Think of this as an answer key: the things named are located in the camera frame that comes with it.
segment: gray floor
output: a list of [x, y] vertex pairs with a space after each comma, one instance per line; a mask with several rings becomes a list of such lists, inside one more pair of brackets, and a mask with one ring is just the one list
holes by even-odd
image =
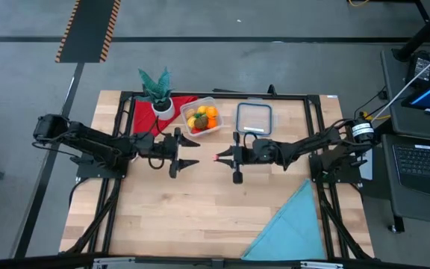
[[[430, 2], [425, 5], [430, 12]], [[0, 35], [61, 35], [72, 6], [72, 0], [0, 0]], [[353, 8], [344, 0], [124, 0], [116, 36], [408, 37], [422, 25], [413, 4]], [[0, 259], [11, 255], [45, 154], [31, 147], [37, 117], [60, 112], [74, 72], [74, 64], [54, 62], [57, 48], [57, 43], [0, 43], [0, 170], [6, 172], [0, 181]], [[265, 92], [274, 84], [280, 93], [336, 94], [343, 115], [352, 117], [384, 86], [379, 52], [390, 48], [113, 43], [106, 63], [85, 65], [70, 118], [89, 124], [100, 90], [138, 90], [137, 68], [159, 73], [165, 66], [176, 90]], [[375, 100], [367, 110], [380, 104]], [[75, 171], [66, 156], [57, 158], [28, 255], [57, 252]], [[385, 229], [392, 221], [388, 201], [366, 198], [365, 211], [378, 258], [430, 265], [430, 223], [407, 220], [407, 232], [393, 235]]]

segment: clear plastic box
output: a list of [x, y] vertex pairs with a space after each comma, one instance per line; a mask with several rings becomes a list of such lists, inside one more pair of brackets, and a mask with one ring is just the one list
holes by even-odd
[[[195, 111], [196, 111], [199, 108], [199, 106], [201, 106], [201, 105], [214, 106], [216, 108], [216, 110], [218, 111], [217, 116], [216, 116], [217, 126], [211, 128], [211, 129], [207, 129], [207, 130], [204, 130], [202, 132], [193, 134], [192, 130], [187, 125], [187, 118], [185, 117], [185, 112], [191, 108], [195, 109]], [[180, 114], [182, 115], [182, 119], [184, 119], [185, 128], [187, 128], [187, 132], [188, 132], [189, 136], [198, 137], [198, 136], [210, 134], [211, 132], [215, 132], [215, 131], [219, 130], [223, 126], [223, 117], [220, 115], [220, 110], [215, 104], [215, 99], [213, 99], [212, 97], [205, 97], [203, 99], [198, 99], [196, 101], [182, 105], [180, 107]]]
[[261, 102], [241, 102], [237, 106], [235, 119], [239, 133], [252, 132], [268, 136], [273, 130], [273, 109], [271, 105]]

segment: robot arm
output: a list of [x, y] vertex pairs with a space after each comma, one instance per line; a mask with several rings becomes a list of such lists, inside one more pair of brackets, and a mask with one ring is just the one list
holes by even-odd
[[[93, 156], [100, 167], [117, 170], [127, 165], [127, 160], [139, 155], [141, 158], [156, 158], [172, 161], [170, 177], [175, 178], [177, 171], [182, 170], [197, 160], [178, 159], [178, 146], [200, 146], [198, 143], [186, 139], [180, 128], [174, 134], [165, 134], [163, 141], [155, 143], [154, 136], [149, 132], [133, 134], [132, 136], [113, 137], [95, 129], [86, 127], [82, 123], [69, 121], [61, 115], [47, 114], [40, 117], [34, 130], [35, 143], [63, 143], [74, 149]], [[78, 158], [72, 157], [75, 163]]]
[[[346, 129], [346, 138], [344, 139], [341, 138], [339, 131], [343, 127]], [[278, 142], [266, 138], [258, 139], [255, 136], [251, 149], [240, 146], [240, 135], [234, 132], [234, 145], [217, 154], [214, 160], [233, 168], [233, 181], [235, 184], [240, 184], [243, 182], [240, 165], [277, 164], [286, 171], [291, 163], [298, 160], [299, 156], [333, 145], [336, 146], [334, 149], [328, 149], [320, 155], [314, 155], [318, 170], [328, 172], [342, 166], [347, 161], [352, 167], [359, 166], [363, 162], [358, 161], [357, 157], [374, 145], [373, 127], [370, 122], [362, 118], [339, 120], [314, 136], [295, 143]], [[233, 160], [220, 158], [232, 155]]]

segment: light blue towel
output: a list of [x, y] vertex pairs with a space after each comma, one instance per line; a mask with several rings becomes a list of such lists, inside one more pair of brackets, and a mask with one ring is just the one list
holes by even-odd
[[289, 198], [243, 254], [247, 261], [325, 259], [309, 180]]

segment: wooden tabletop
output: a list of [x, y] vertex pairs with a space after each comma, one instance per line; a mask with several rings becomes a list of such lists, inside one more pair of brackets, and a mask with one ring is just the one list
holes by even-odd
[[[120, 93], [101, 91], [92, 128], [112, 133]], [[325, 126], [329, 126], [341, 118], [340, 105], [336, 96], [320, 98]], [[188, 136], [181, 117], [167, 127], [165, 132], [180, 127], [189, 139], [201, 144], [196, 148], [180, 147], [179, 158], [199, 159], [200, 163], [182, 170], [177, 179], [169, 177], [169, 163], [160, 170], [151, 169], [147, 160], [141, 158], [129, 164], [117, 204], [111, 254], [240, 258], [272, 216], [302, 182], [310, 178], [308, 157], [303, 155], [286, 172], [276, 165], [243, 166], [243, 184], [232, 183], [231, 169], [213, 162], [212, 156], [233, 143], [232, 114], [238, 102], [240, 99], [216, 99], [225, 125], [206, 137]], [[270, 138], [294, 142], [308, 136], [303, 102], [265, 102], [273, 106], [278, 118]], [[316, 114], [314, 108], [311, 110], [317, 131]], [[100, 187], [101, 179], [90, 179], [75, 191], [60, 243], [61, 251], [69, 249], [93, 220]], [[313, 189], [323, 238], [314, 185]], [[338, 184], [337, 192], [346, 228], [363, 250], [373, 256], [358, 192], [347, 184]], [[102, 248], [104, 231], [105, 223], [99, 231], [96, 250]], [[337, 233], [332, 223], [331, 236], [339, 256]]]

